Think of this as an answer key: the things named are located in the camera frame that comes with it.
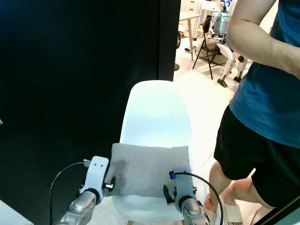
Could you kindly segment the grey pillow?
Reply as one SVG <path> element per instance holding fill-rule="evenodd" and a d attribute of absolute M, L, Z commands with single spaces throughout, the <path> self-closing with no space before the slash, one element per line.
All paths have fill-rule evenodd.
<path fill-rule="evenodd" d="M 189 164 L 188 146 L 165 148 L 115 143 L 105 178 L 116 180 L 113 191 L 105 196 L 163 198 L 163 186 L 174 187 L 169 172 L 184 164 Z"/>

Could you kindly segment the white plastic chair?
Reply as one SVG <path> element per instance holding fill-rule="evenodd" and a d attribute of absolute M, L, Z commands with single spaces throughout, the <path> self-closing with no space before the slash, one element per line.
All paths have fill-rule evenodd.
<path fill-rule="evenodd" d="M 206 184 L 195 163 L 189 113 L 180 92 L 171 81 L 143 81 L 133 86 L 127 101 L 120 140 L 116 143 L 137 146 L 188 146 L 189 167 L 196 188 L 195 198 L 204 201 Z M 128 221 L 140 223 L 183 222 L 174 206 L 166 204 L 165 197 L 137 195 L 111 196 L 120 215 Z"/>

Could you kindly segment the black folding chair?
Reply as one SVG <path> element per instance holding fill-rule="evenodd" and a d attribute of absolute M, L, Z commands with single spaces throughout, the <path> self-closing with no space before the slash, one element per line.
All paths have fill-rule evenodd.
<path fill-rule="evenodd" d="M 207 36 L 210 32 L 210 22 L 212 20 L 212 16 L 208 15 L 206 19 L 203 22 L 203 28 L 202 28 L 202 43 L 200 44 L 199 50 L 197 51 L 196 59 L 194 60 L 192 69 L 195 68 L 198 59 L 205 59 L 208 62 L 209 71 L 210 71 L 210 77 L 211 79 L 214 79 L 213 73 L 212 73 L 212 62 L 216 55 L 218 54 L 218 51 L 211 51 L 211 49 L 208 47 L 207 44 Z"/>

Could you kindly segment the black door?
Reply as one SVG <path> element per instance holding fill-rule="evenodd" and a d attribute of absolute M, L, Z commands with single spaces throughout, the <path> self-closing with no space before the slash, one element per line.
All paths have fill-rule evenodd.
<path fill-rule="evenodd" d="M 57 221 L 120 139 L 133 86 L 173 78 L 181 0 L 1 0 L 0 199 Z"/>

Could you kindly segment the person in blue shirt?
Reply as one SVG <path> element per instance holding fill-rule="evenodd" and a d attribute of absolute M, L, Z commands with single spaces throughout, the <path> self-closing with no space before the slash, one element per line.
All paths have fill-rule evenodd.
<path fill-rule="evenodd" d="M 204 201 L 274 209 L 300 196 L 300 0 L 237 0 L 228 45 L 252 60 L 225 108 Z"/>

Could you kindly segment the seated silver humanoid robot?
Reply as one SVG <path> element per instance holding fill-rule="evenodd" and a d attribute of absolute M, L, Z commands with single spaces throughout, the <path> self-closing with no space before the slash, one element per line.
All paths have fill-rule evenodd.
<path fill-rule="evenodd" d="M 233 9 L 231 4 L 234 3 L 234 0 L 221 0 L 221 2 L 219 10 L 212 15 L 209 34 L 216 42 L 216 52 L 227 58 L 223 69 L 223 76 L 217 79 L 218 84 L 227 88 L 228 85 L 225 82 L 225 78 L 231 73 L 232 68 L 237 66 L 238 74 L 233 79 L 236 82 L 240 82 L 248 59 L 242 56 L 242 54 L 236 53 L 226 40 Z"/>

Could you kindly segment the light wooden table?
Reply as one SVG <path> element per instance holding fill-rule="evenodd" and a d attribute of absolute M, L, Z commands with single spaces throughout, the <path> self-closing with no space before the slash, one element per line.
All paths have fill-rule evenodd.
<path fill-rule="evenodd" d="M 180 11 L 179 21 L 187 21 L 187 32 L 188 32 L 188 41 L 189 41 L 189 54 L 191 54 L 191 60 L 195 59 L 193 38 L 195 38 L 195 32 L 197 32 L 197 28 L 193 28 L 192 20 L 198 19 L 201 17 L 200 14 Z"/>

